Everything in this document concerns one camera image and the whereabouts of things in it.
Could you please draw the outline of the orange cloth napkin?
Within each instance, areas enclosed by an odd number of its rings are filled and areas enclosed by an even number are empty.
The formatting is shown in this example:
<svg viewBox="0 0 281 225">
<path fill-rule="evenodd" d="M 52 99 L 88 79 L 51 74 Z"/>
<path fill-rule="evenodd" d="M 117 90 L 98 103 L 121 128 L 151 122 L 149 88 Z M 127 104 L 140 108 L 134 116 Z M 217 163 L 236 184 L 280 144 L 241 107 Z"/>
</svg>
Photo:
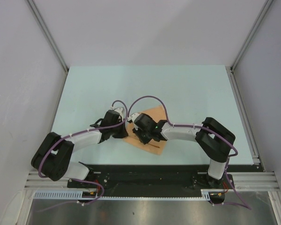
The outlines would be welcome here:
<svg viewBox="0 0 281 225">
<path fill-rule="evenodd" d="M 149 115 L 155 122 L 166 119 L 165 110 L 161 105 L 151 108 L 151 109 L 141 111 L 141 112 Z M 126 143 L 128 143 L 136 148 L 139 148 L 141 150 L 155 154 L 155 155 L 162 154 L 163 149 L 166 146 L 166 141 L 157 142 L 157 141 L 151 140 L 149 143 L 143 144 L 140 142 L 140 140 L 138 139 L 136 134 L 133 133 L 133 128 L 134 128 L 134 126 L 132 123 L 127 124 L 126 130 L 128 133 L 128 137 L 124 138 L 124 141 Z"/>
</svg>

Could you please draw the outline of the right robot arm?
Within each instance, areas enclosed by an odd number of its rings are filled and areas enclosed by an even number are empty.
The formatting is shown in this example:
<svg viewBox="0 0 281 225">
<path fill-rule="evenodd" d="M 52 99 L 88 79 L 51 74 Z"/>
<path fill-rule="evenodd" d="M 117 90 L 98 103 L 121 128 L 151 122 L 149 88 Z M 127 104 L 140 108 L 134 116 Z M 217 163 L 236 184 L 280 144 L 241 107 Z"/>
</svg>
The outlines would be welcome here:
<svg viewBox="0 0 281 225">
<path fill-rule="evenodd" d="M 218 188 L 223 183 L 223 174 L 236 137 L 214 118 L 207 117 L 200 125 L 171 125 L 167 120 L 155 122 L 145 113 L 134 113 L 128 118 L 128 122 L 133 124 L 133 133 L 143 144 L 148 144 L 151 140 L 198 143 L 210 158 L 207 184 Z"/>
</svg>

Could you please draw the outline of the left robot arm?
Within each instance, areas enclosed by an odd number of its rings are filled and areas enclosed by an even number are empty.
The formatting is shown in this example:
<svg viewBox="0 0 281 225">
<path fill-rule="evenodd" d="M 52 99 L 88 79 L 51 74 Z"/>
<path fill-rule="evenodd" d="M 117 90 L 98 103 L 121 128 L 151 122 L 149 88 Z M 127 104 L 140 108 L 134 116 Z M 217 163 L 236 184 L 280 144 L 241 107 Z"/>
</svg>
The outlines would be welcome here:
<svg viewBox="0 0 281 225">
<path fill-rule="evenodd" d="M 112 107 L 104 118 L 90 125 L 90 128 L 61 137 L 55 132 L 47 134 L 31 160 L 31 166 L 41 177 L 58 181 L 62 178 L 77 179 L 83 187 L 90 187 L 94 175 L 90 167 L 82 162 L 72 162 L 74 152 L 93 144 L 100 144 L 110 137 L 123 139 L 128 136 L 124 123 L 123 107 Z"/>
</svg>

